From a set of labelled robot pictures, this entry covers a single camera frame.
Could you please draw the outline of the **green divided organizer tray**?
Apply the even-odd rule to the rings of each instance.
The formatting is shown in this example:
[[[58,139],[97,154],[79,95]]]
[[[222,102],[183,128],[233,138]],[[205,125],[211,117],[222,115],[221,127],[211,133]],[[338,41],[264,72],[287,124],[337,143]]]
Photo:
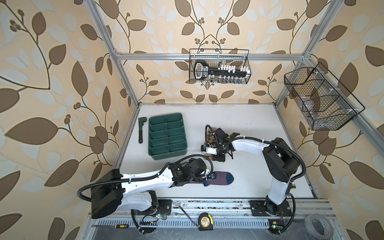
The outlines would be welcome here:
[[[148,154],[155,161],[183,156],[188,151],[181,113],[150,117],[148,138]]]

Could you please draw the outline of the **aluminium frame rail front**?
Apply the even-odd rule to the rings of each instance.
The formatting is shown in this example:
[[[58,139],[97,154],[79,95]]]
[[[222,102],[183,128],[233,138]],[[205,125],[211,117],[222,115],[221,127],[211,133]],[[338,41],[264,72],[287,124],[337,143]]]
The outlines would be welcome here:
[[[316,215],[325,218],[327,226],[335,227],[337,223],[331,204],[322,199],[288,199],[282,213],[276,216],[262,211],[262,199],[159,198],[159,204],[153,216],[121,210],[98,220],[88,219],[86,231],[117,226],[135,228],[136,225],[141,228],[195,228],[203,213],[213,218],[215,229],[282,228],[289,220],[300,222],[309,216],[317,220]]]

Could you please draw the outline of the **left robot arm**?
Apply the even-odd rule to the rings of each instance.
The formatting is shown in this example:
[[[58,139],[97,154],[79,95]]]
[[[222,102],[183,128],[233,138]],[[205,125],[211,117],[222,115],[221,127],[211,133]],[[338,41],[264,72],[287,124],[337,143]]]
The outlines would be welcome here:
[[[140,212],[156,209],[159,206],[156,189],[202,184],[216,175],[208,157],[193,154],[149,173],[130,175],[112,169],[96,183],[81,187],[77,196],[91,203],[92,219],[101,219],[120,208]]]

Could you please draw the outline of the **purple striped sock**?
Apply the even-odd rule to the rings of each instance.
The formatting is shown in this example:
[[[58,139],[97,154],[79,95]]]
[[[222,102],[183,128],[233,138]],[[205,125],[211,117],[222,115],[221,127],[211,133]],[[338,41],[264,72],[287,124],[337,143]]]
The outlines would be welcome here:
[[[212,178],[203,182],[207,186],[227,186],[234,182],[234,176],[229,172],[215,172]]]

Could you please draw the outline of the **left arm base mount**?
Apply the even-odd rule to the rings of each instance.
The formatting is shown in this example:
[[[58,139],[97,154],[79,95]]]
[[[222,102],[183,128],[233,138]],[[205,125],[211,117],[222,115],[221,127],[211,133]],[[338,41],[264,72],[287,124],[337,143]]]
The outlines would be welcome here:
[[[158,200],[149,209],[141,212],[131,210],[133,224],[141,234],[152,233],[160,223],[171,214],[173,201],[170,199]]]

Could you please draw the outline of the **yellow black screwdriver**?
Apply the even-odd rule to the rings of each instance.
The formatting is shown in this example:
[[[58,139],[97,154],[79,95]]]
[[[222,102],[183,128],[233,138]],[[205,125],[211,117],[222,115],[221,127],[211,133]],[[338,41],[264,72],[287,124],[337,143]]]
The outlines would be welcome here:
[[[92,225],[93,228],[127,229],[129,225]]]

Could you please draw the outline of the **yellow black tape measure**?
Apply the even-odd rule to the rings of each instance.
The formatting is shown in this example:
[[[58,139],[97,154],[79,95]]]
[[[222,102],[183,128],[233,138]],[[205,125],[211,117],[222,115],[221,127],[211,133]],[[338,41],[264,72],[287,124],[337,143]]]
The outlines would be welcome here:
[[[199,231],[213,231],[214,221],[211,215],[208,213],[202,213],[198,218]]]

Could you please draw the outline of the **clear tape roll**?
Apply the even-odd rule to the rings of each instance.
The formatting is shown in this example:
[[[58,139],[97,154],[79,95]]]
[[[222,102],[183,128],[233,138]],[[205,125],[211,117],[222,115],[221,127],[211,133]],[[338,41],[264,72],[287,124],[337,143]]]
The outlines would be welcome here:
[[[334,229],[330,221],[320,214],[311,214],[304,219],[305,227],[310,235],[319,240],[331,240]]]

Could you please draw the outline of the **black socket set rail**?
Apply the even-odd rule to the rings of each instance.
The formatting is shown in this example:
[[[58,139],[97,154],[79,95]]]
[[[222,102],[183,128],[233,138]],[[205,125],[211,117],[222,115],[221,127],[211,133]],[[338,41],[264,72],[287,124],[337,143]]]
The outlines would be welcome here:
[[[206,78],[213,79],[215,77],[233,77],[234,79],[246,79],[251,76],[251,70],[248,67],[240,67],[223,65],[220,63],[209,65],[206,61],[196,61],[192,70],[196,80],[204,80]]]

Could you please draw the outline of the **brown argyle sock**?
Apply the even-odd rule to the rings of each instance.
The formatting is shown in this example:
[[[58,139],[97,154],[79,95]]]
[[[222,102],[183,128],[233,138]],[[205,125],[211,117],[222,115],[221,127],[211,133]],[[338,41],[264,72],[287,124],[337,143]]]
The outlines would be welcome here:
[[[212,148],[217,148],[217,152],[219,153],[220,151],[220,144],[217,142],[216,138],[213,136],[212,133],[208,132],[207,135],[207,144],[206,146],[212,147]]]

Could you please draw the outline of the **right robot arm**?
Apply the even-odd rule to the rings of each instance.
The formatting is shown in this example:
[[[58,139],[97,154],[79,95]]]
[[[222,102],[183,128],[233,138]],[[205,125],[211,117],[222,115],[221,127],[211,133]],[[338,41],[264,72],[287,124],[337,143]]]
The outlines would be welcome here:
[[[266,196],[265,205],[277,208],[287,199],[294,181],[306,174],[306,165],[281,138],[265,141],[254,137],[241,137],[239,133],[228,135],[222,129],[212,130],[214,143],[209,144],[206,138],[202,151],[213,156],[213,160],[224,162],[226,155],[242,151],[264,157],[270,174],[273,177],[271,188]]]

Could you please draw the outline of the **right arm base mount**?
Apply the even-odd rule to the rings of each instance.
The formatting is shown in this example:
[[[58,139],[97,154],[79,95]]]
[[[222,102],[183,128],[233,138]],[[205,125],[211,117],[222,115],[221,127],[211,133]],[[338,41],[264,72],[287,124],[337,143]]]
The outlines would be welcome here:
[[[287,199],[281,205],[276,205],[269,199],[265,201],[250,201],[250,207],[253,217],[275,217],[269,219],[268,231],[272,235],[282,235],[291,226],[296,215],[296,201],[293,200],[292,205]]]

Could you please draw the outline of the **green handled tool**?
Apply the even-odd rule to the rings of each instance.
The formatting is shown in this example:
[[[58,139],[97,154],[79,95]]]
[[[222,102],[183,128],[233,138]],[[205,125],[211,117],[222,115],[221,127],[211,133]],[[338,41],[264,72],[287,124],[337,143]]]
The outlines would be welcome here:
[[[138,118],[138,124],[139,124],[139,138],[138,138],[138,142],[139,142],[139,144],[143,143],[143,126],[144,126],[145,122],[147,122],[147,118],[146,117]]]

